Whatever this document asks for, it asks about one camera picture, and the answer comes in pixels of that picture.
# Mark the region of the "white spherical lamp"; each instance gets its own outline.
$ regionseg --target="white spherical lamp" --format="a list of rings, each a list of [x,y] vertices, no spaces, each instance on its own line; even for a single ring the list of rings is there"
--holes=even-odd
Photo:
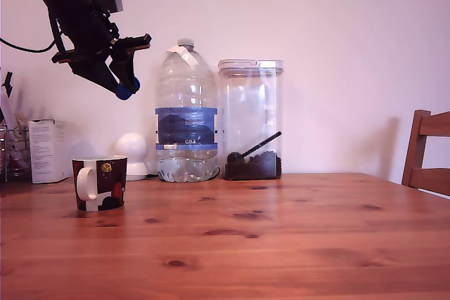
[[[139,133],[126,133],[115,144],[115,154],[127,156],[127,181],[139,181],[147,177],[144,163],[148,152],[145,138]]]

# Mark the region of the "mug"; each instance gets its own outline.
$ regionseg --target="mug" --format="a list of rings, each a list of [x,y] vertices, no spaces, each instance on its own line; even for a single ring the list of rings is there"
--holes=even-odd
[[[73,159],[72,165],[78,210],[111,210],[124,204],[127,157]]]

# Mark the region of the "wooden chair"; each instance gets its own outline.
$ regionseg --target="wooden chair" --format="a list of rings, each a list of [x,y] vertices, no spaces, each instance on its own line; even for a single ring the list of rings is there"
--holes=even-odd
[[[450,112],[414,112],[402,185],[450,195],[450,169],[422,169],[427,136],[450,137]]]

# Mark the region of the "white mug handle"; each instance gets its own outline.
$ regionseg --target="white mug handle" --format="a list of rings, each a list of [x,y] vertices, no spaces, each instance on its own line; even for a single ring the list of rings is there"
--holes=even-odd
[[[97,198],[97,177],[92,168],[83,168],[77,176],[77,194],[81,200],[89,201]]]

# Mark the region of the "metal dish rack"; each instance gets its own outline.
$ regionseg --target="metal dish rack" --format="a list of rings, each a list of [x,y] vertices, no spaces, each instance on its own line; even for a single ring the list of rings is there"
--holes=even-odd
[[[31,180],[30,133],[27,127],[0,126],[0,181]]]

